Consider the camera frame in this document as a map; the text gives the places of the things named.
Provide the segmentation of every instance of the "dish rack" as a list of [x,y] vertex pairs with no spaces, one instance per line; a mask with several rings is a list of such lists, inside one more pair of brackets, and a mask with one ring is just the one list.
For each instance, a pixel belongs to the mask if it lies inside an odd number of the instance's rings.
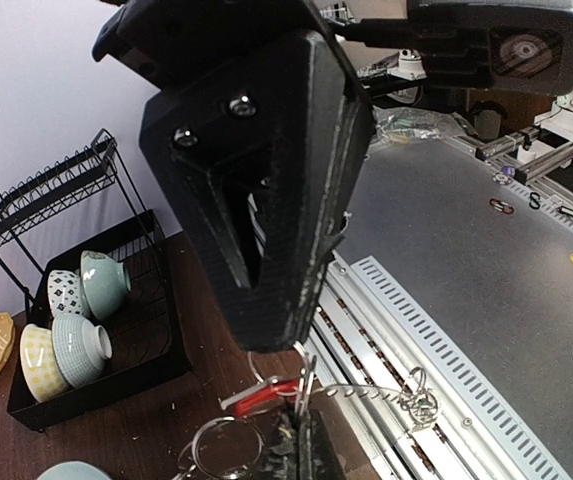
[[[122,174],[135,202],[122,183]],[[115,184],[122,191],[133,216],[42,267],[20,236]],[[41,274],[41,281],[33,294],[0,255],[1,268],[24,294],[28,323],[50,328],[48,274],[55,269],[79,273],[80,256],[84,250],[103,252],[125,263],[132,284],[122,308],[103,323],[114,352],[103,376],[83,388],[37,403],[28,390],[18,362],[8,399],[8,413],[31,430],[43,431],[191,369],[184,350],[168,252],[163,240],[159,222],[154,212],[145,208],[119,154],[117,141],[105,129],[100,130],[90,146],[75,152],[72,157],[38,172],[7,192],[0,192],[0,247],[15,243]]]

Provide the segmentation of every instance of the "white bowl with blue pattern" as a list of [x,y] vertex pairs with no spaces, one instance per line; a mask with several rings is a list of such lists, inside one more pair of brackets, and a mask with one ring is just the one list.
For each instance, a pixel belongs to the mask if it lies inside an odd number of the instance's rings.
[[67,270],[51,271],[46,289],[53,317],[60,313],[76,313],[85,318],[90,317],[91,311],[82,288],[82,279],[76,273]]
[[74,313],[55,316],[53,349],[59,370],[74,388],[97,380],[113,355],[106,329]]

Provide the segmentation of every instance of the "black 3d-printed part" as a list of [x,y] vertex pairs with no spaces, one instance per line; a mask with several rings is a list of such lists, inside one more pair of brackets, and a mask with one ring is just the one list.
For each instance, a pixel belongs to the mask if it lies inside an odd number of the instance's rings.
[[[374,125],[316,7],[132,1],[100,34],[95,58],[107,53],[162,89],[140,146],[238,343],[269,352],[303,341]],[[240,115],[231,102],[243,97]]]

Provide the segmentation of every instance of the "metal table surface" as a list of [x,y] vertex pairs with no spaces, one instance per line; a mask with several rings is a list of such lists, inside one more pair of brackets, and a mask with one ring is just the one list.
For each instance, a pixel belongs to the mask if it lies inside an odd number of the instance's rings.
[[573,478],[573,232],[492,173],[439,141],[371,152],[337,250],[373,255]]

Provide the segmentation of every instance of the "wooden table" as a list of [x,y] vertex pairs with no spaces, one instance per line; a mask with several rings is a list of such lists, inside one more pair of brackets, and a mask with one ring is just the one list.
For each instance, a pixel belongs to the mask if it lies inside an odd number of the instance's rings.
[[[186,236],[168,242],[174,251],[177,304],[194,371],[39,434],[6,413],[16,346],[0,375],[0,480],[34,480],[50,466],[70,460],[96,465],[114,480],[170,480],[177,473],[182,447],[205,421],[221,415],[218,398],[255,383]],[[19,333],[23,317],[16,322]],[[267,375],[294,374],[301,365],[294,353],[261,355],[256,363]]]

